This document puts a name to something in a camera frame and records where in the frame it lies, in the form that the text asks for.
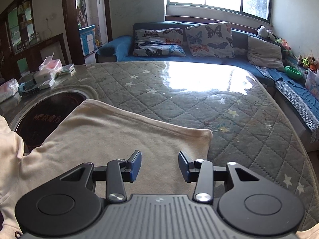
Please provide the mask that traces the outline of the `cream sweater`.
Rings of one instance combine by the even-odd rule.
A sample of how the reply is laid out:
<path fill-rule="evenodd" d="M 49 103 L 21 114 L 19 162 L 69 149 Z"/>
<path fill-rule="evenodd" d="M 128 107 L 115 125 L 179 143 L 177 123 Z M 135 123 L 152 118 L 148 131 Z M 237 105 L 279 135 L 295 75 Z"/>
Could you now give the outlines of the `cream sweater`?
<path fill-rule="evenodd" d="M 1 118 L 1 238 L 14 238 L 20 230 L 14 208 L 27 192 L 84 162 L 105 166 L 135 150 L 142 152 L 142 166 L 127 194 L 191 195 L 194 185 L 184 181 L 178 154 L 204 159 L 212 138 L 208 129 L 177 126 L 87 99 L 25 155 L 23 139 Z"/>

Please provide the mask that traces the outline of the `quilted grey star table cover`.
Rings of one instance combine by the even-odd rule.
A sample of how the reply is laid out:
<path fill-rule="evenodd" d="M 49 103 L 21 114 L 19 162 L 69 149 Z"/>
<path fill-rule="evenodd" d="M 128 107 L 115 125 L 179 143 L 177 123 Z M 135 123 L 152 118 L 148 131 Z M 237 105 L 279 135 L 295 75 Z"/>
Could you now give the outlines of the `quilted grey star table cover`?
<path fill-rule="evenodd" d="M 318 224 L 318 182 L 292 124 L 249 72 L 209 64 L 120 62 L 76 66 L 53 88 L 1 108 L 1 238 L 20 231 L 14 207 L 81 164 L 133 151 L 143 164 L 132 193 L 191 193 L 179 151 L 235 161 L 299 196 L 300 230 Z"/>

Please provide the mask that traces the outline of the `white box on table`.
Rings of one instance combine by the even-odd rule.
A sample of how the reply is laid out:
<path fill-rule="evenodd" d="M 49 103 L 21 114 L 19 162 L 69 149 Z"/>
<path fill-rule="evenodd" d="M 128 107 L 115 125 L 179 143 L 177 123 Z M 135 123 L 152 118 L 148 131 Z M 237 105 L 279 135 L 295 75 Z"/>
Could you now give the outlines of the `white box on table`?
<path fill-rule="evenodd" d="M 53 84 L 55 83 L 55 76 L 55 71 L 44 69 L 36 72 L 33 78 L 39 89 L 44 90 L 53 86 Z"/>

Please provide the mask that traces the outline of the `pink tissue pack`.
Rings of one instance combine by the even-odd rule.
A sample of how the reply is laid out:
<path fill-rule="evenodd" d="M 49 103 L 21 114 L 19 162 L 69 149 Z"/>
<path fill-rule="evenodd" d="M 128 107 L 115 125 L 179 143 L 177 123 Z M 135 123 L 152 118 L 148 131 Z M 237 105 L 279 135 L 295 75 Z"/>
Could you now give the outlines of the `pink tissue pack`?
<path fill-rule="evenodd" d="M 40 64 L 38 69 L 48 70 L 51 73 L 57 73 L 63 69 L 62 62 L 60 59 L 53 59 L 54 53 L 51 56 L 46 57 L 46 59 Z"/>

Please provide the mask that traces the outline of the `blue sofa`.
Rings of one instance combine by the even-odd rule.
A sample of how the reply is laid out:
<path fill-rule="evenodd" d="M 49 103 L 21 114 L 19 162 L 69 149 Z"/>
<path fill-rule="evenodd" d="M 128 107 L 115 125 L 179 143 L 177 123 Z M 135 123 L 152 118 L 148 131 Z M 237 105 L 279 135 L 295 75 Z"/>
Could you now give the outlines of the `blue sofa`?
<path fill-rule="evenodd" d="M 275 98 L 288 115 L 306 146 L 318 142 L 318 92 L 311 71 L 299 80 L 288 74 L 293 65 L 283 46 L 234 30 L 229 22 L 190 24 L 173 22 L 135 23 L 133 34 L 119 36 L 102 45 L 96 62 L 178 61 L 237 66 L 251 72 L 266 88 L 278 92 Z"/>

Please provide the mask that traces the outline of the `grey cushion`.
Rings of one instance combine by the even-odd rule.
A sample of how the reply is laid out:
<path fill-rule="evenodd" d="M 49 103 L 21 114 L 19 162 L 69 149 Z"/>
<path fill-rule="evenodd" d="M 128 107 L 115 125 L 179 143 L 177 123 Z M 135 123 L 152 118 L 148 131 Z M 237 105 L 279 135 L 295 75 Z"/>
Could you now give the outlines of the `grey cushion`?
<path fill-rule="evenodd" d="M 248 36 L 247 57 L 252 65 L 284 71 L 281 47 L 260 38 Z"/>

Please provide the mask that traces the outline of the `right butterfly pillow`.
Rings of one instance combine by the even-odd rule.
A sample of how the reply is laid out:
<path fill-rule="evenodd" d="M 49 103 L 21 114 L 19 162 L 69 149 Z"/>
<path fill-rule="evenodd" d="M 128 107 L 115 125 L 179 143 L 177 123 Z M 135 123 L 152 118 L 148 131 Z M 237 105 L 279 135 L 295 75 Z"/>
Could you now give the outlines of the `right butterfly pillow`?
<path fill-rule="evenodd" d="M 194 57 L 235 58 L 229 22 L 189 26 L 185 28 L 185 35 Z"/>

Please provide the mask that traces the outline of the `butterfly pillow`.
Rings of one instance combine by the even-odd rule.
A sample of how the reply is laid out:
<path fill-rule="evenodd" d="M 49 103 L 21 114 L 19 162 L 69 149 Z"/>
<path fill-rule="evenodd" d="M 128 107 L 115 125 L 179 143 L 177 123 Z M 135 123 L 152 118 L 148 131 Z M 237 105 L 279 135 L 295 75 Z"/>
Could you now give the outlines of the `butterfly pillow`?
<path fill-rule="evenodd" d="M 183 50 L 183 30 L 181 28 L 138 29 L 135 31 L 134 38 L 134 56 L 186 56 Z"/>
<path fill-rule="evenodd" d="M 189 26 L 185 28 L 185 35 L 194 57 L 235 58 L 229 22 Z"/>

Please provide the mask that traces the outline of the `left butterfly pillow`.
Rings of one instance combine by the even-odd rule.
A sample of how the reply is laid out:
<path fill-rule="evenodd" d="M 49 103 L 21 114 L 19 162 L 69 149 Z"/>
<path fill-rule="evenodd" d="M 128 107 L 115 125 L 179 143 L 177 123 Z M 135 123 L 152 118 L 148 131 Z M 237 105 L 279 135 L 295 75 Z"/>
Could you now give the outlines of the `left butterfly pillow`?
<path fill-rule="evenodd" d="M 181 28 L 138 29 L 135 31 L 134 38 L 134 56 L 186 56 L 183 50 L 183 30 Z"/>

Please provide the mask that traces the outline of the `green bowl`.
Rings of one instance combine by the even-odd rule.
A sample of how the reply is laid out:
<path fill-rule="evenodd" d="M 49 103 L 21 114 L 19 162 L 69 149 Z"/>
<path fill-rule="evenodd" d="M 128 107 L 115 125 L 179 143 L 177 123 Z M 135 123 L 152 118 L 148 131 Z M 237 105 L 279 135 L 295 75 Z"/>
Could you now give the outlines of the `green bowl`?
<path fill-rule="evenodd" d="M 288 77 L 294 80 L 300 80 L 303 77 L 303 74 L 292 66 L 286 66 L 285 72 Z"/>

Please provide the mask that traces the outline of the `blue white cabinet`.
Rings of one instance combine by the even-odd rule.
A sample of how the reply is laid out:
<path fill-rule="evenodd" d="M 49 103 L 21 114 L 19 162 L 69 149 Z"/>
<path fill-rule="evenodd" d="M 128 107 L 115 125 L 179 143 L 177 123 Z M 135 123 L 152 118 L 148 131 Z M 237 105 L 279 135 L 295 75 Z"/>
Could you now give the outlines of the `blue white cabinet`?
<path fill-rule="evenodd" d="M 96 49 L 95 24 L 79 28 L 81 46 L 84 57 L 93 53 Z"/>

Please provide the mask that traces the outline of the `clear plastic storage box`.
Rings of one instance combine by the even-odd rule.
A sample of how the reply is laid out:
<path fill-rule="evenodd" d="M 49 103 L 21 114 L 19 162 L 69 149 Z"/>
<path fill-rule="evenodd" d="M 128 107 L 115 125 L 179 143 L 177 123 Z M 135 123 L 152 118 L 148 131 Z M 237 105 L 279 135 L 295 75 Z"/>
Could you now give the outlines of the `clear plastic storage box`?
<path fill-rule="evenodd" d="M 319 100 L 319 76 L 318 72 L 313 73 L 312 70 L 307 70 L 307 78 L 305 88 Z"/>

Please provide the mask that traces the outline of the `panda plush toy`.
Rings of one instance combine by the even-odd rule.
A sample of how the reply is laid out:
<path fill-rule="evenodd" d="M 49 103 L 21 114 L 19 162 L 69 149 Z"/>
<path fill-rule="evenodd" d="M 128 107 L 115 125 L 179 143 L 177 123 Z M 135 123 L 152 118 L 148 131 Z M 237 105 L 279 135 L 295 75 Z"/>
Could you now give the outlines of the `panda plush toy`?
<path fill-rule="evenodd" d="M 266 27 L 263 25 L 260 25 L 257 28 L 257 34 L 258 34 L 258 36 L 260 36 L 264 39 L 269 39 L 272 41 L 275 41 L 275 39 L 276 39 L 276 36 L 273 34 L 272 30 L 271 29 L 267 30 Z"/>

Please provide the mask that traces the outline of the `colourful plush toys pile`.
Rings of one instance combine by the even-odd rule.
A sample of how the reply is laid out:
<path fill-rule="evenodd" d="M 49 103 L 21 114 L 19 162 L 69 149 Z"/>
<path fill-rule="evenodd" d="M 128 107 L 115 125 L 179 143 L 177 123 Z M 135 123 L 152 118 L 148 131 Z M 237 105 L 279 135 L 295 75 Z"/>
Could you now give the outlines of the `colourful plush toys pile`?
<path fill-rule="evenodd" d="M 311 56 L 302 57 L 299 55 L 297 64 L 306 70 L 312 70 L 312 72 L 316 72 L 318 70 L 318 59 Z"/>

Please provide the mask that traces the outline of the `dark wooden display cabinet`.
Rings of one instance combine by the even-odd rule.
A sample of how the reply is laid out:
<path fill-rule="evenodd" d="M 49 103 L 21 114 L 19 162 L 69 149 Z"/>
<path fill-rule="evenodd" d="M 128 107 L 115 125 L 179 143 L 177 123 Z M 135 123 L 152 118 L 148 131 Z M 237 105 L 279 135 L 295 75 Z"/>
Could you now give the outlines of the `dark wooden display cabinet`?
<path fill-rule="evenodd" d="M 36 33 L 32 0 L 13 0 L 1 12 L 1 77 L 20 79 L 29 71 L 31 36 Z"/>

